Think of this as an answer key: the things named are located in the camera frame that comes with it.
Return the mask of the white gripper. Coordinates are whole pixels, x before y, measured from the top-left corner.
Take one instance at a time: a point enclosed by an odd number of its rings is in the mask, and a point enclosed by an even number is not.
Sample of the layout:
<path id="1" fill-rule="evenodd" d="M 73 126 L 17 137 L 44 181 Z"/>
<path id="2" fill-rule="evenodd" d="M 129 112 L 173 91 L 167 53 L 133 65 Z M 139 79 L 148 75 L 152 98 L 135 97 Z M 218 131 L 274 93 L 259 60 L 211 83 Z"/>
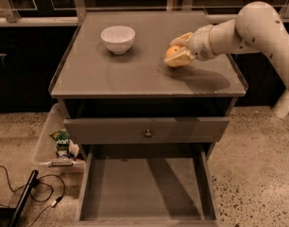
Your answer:
<path id="1" fill-rule="evenodd" d="M 196 32 L 185 33 L 171 41 L 171 46 L 181 47 L 180 53 L 173 58 L 164 58 L 164 62 L 172 68 L 190 65 L 196 58 L 199 61 L 208 61 L 217 57 L 210 42 L 210 32 L 213 26 L 203 26 Z"/>

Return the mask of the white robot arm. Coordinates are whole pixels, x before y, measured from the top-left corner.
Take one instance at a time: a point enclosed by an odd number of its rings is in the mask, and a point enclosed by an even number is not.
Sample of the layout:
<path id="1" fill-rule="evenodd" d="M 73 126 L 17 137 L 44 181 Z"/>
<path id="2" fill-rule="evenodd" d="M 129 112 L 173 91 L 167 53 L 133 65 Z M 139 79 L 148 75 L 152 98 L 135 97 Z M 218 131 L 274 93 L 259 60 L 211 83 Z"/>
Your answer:
<path id="1" fill-rule="evenodd" d="M 171 43 L 178 48 L 164 62 L 170 67 L 208 61 L 221 54 L 263 53 L 289 93 L 289 33 L 275 11 L 265 2 L 243 7 L 236 18 L 183 34 Z"/>

